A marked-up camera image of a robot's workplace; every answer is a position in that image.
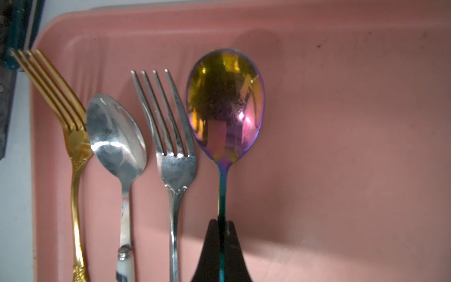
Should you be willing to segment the gold fork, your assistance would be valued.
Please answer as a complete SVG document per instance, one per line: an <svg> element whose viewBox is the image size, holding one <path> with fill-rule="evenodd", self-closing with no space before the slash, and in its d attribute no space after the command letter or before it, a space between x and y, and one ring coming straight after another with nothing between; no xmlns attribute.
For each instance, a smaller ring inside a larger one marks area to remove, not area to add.
<svg viewBox="0 0 451 282"><path fill-rule="evenodd" d="M10 54L28 75L35 88L55 113L62 126L66 151L72 164L70 206L74 237L74 282L88 282L88 267L82 247L79 219L79 183L83 170L92 157L86 130L86 111L72 88L49 59L38 49L12 49Z"/></svg>

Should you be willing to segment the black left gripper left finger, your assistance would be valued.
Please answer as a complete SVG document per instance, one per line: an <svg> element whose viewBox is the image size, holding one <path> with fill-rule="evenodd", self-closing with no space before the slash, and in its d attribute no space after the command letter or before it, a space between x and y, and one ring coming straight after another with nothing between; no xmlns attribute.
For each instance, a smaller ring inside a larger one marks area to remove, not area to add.
<svg viewBox="0 0 451 282"><path fill-rule="evenodd" d="M220 282L220 232L217 220L211 219L204 239L202 252L192 282Z"/></svg>

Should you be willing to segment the silver spoon cow-pattern handle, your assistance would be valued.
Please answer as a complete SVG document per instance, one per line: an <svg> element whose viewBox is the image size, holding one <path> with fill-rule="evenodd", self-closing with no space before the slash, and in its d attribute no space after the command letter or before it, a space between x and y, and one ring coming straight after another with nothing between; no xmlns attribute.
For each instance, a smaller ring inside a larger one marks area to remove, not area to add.
<svg viewBox="0 0 451 282"><path fill-rule="evenodd" d="M117 251L116 281L134 282L135 255L132 243L130 188L147 164L143 135L128 111L105 94L91 97L86 110L90 147L103 167L122 186L121 238Z"/></svg>

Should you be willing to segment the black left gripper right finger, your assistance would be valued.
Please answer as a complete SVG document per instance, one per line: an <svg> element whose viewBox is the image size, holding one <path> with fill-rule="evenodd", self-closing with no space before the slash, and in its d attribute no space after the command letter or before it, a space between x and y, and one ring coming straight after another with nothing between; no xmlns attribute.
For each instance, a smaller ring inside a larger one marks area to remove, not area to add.
<svg viewBox="0 0 451 282"><path fill-rule="evenodd" d="M225 225L224 257L225 282L252 282L232 221L228 221Z"/></svg>

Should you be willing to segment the iridescent rainbow spoon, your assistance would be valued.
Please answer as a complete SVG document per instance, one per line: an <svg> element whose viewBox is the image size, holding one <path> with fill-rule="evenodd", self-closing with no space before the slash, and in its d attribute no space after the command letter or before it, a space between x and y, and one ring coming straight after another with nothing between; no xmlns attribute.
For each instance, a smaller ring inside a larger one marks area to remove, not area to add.
<svg viewBox="0 0 451 282"><path fill-rule="evenodd" d="M225 274L226 195L228 172L252 147L261 129L264 85L255 63L243 53L216 49L191 70L186 88L189 122L206 155L217 165L218 239L213 281Z"/></svg>

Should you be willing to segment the silver fork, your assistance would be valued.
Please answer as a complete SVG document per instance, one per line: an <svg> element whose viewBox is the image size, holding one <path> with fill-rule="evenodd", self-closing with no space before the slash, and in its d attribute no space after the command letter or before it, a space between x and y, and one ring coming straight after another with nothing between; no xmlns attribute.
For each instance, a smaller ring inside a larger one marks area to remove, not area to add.
<svg viewBox="0 0 451 282"><path fill-rule="evenodd" d="M131 71L133 82L139 97L144 115L146 117L152 138L155 144L156 162L158 173L168 191L170 199L170 281L179 281L179 260L177 251L177 231L179 210L182 198L194 181L197 172L196 149L194 139L190 129L190 123L185 113L182 100L176 88L175 82L168 69L165 70L167 79L170 84L173 99L181 121L182 129L179 130L167 101L167 96L163 90L161 80L158 73L154 70L153 74L162 96L163 104L167 112L167 117L171 125L172 132L175 137L176 148L173 147L170 134L162 110L156 100L155 93L150 84L149 77L145 71L142 71L146 88L149 91L153 109L150 108L149 102L144 94L142 84L138 79L135 70Z"/></svg>

